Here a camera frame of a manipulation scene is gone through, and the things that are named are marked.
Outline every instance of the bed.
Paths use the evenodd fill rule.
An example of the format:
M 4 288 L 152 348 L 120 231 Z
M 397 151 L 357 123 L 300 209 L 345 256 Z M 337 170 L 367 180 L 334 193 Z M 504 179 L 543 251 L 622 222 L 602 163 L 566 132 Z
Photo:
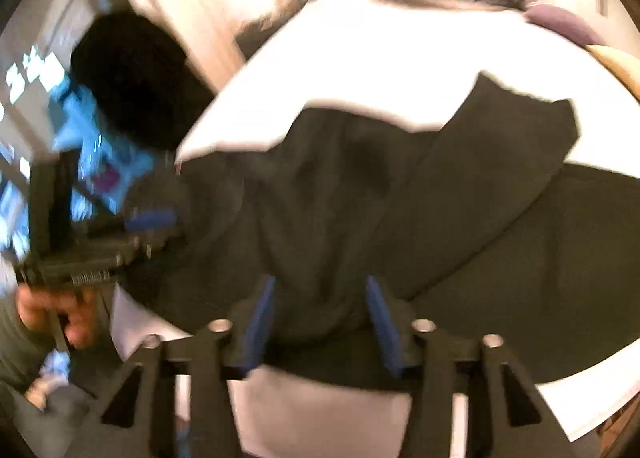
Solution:
M 379 0 L 309 0 L 220 92 L 182 143 L 178 158 L 215 149 L 268 149 L 307 104 L 378 117 L 410 131 L 439 129 L 460 107 L 479 72 L 536 98 L 571 99 L 581 137 L 568 161 L 640 177 L 640 104 L 587 51 L 528 24 L 518 12 L 441 11 Z M 112 333 L 123 356 L 148 333 L 187 336 L 143 311 L 121 290 L 116 305 Z M 610 358 L 594 366 L 538 385 L 570 440 L 593 430 L 640 391 L 638 336 L 630 333 Z M 261 388 L 265 384 L 271 393 Z M 366 393 L 365 398 L 362 391 L 269 369 L 231 388 L 236 412 L 247 413 L 238 419 L 242 444 L 263 458 L 282 456 L 279 444 L 264 435 L 283 425 L 305 435 L 307 447 L 289 441 L 297 452 L 320 446 L 317 434 L 325 430 L 348 446 L 353 433 L 350 437 L 340 428 L 349 424 L 349 416 L 352 420 L 363 412 L 370 422 L 367 438 L 356 438 L 360 447 L 348 452 L 395 456 L 409 406 L 402 394 Z M 178 388 L 178 411 L 184 416 L 187 389 L 185 378 Z M 263 411 L 275 402 L 300 412 L 295 409 L 300 408 L 300 395 L 306 395 L 315 413 L 328 410 L 332 419 L 333 412 L 335 423 L 318 426 L 322 415 L 291 420 L 284 408 Z M 258 397 L 262 407 L 255 403 Z M 327 398 L 344 412 L 331 411 Z M 458 398 L 456 406 L 458 437 L 452 456 L 461 452 L 456 446 L 463 446 L 460 434 L 465 433 L 464 399 Z M 322 453 L 346 455 L 344 448 L 333 454 L 322 448 Z

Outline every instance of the purple fabric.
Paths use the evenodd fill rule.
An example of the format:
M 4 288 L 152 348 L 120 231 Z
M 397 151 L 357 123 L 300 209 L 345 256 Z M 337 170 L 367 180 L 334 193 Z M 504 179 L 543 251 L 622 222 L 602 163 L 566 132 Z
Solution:
M 606 46 L 604 39 L 583 18 L 558 6 L 535 4 L 529 6 L 524 15 L 529 22 L 551 30 L 581 48 L 592 44 Z

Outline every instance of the finger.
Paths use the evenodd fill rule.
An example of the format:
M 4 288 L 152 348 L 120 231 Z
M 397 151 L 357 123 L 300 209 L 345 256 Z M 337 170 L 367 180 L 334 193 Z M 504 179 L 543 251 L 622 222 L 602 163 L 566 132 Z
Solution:
M 96 296 L 97 291 L 95 288 L 85 288 L 84 290 L 82 290 L 82 300 L 84 300 L 84 302 L 87 304 L 95 304 Z
M 15 295 L 16 309 L 22 323 L 30 330 L 46 331 L 48 328 L 44 310 L 33 307 L 31 290 L 24 285 L 18 288 Z
M 78 349 L 90 346 L 95 339 L 95 330 L 86 324 L 69 324 L 65 328 L 67 340 Z
M 81 304 L 67 314 L 71 324 L 95 324 L 95 308 L 92 305 Z
M 27 310 L 72 310 L 78 304 L 76 295 L 71 292 L 50 292 L 31 289 L 27 285 L 18 288 L 18 301 Z

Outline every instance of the human hand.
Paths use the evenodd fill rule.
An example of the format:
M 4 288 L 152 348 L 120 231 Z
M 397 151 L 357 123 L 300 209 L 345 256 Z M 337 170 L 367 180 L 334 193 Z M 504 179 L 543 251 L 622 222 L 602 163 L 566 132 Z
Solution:
M 78 298 L 72 292 L 37 290 L 21 284 L 16 294 L 16 306 L 22 323 L 33 332 L 51 333 L 47 313 L 55 311 L 68 317 L 65 335 L 72 345 L 86 348 L 94 342 L 95 290 L 83 290 L 81 298 Z

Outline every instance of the black fabric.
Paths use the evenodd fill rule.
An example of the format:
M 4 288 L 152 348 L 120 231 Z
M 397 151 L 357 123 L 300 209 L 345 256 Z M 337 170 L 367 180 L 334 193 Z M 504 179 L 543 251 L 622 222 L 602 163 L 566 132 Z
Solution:
M 214 94 L 162 28 L 132 12 L 98 17 L 71 54 L 71 72 L 109 125 L 139 147 L 175 151 Z
M 640 186 L 565 165 L 576 139 L 568 102 L 482 75 L 439 132 L 305 109 L 267 152 L 137 183 L 126 209 L 174 205 L 187 239 L 132 268 L 127 291 L 194 332 L 274 275 L 268 363 L 397 390 L 367 316 L 375 274 L 453 333 L 500 333 L 537 382 L 570 375 L 640 332 Z

